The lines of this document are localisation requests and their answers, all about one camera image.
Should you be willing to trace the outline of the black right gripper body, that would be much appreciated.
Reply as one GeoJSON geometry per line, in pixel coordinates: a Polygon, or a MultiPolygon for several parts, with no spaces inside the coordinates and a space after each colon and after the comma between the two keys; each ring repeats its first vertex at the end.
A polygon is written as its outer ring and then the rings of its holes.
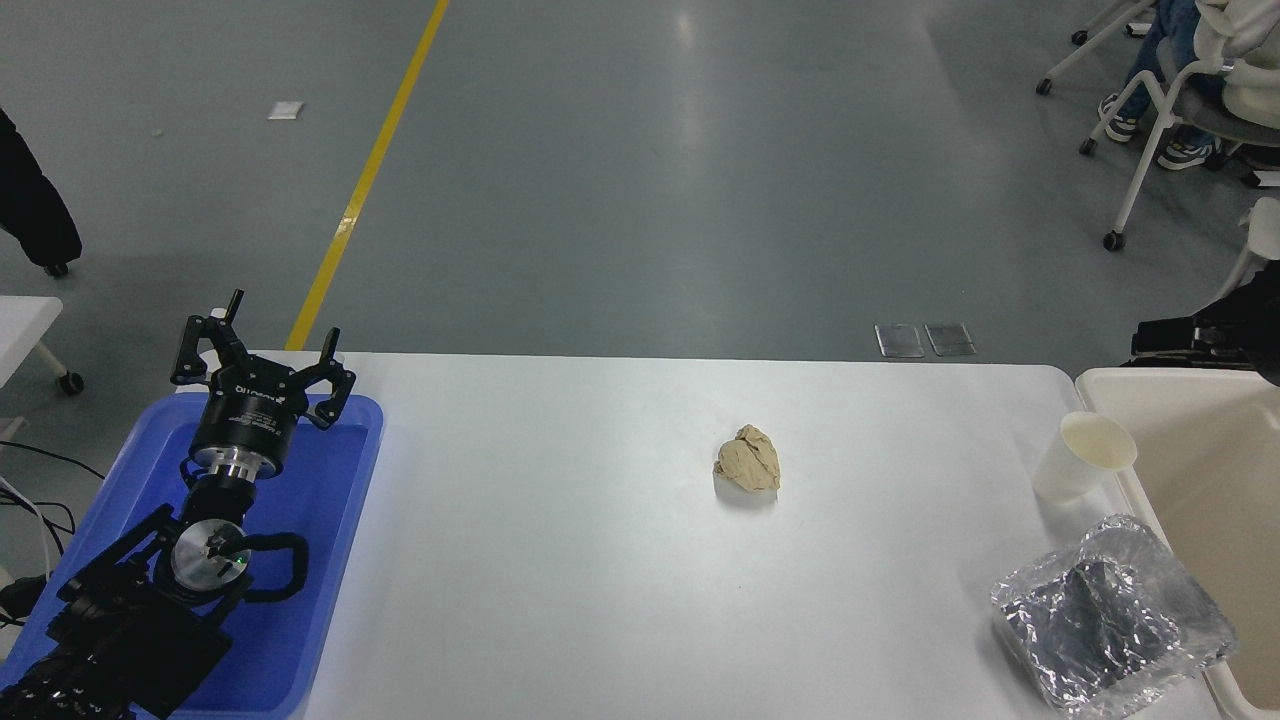
{"type": "Polygon", "coordinates": [[[1242,341],[1256,315],[1256,297],[1216,299],[1194,315],[1196,347],[1224,368],[1253,372],[1242,341]]]}

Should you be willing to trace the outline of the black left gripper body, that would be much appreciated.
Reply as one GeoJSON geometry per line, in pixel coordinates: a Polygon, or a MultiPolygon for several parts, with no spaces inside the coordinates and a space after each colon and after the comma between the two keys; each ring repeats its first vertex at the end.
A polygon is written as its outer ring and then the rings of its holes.
{"type": "Polygon", "coordinates": [[[284,365],[215,370],[209,378],[210,395],[189,456],[210,465],[216,450],[239,448],[259,455],[266,465],[283,465],[300,415],[308,406],[303,391],[280,387],[291,374],[284,365]]]}

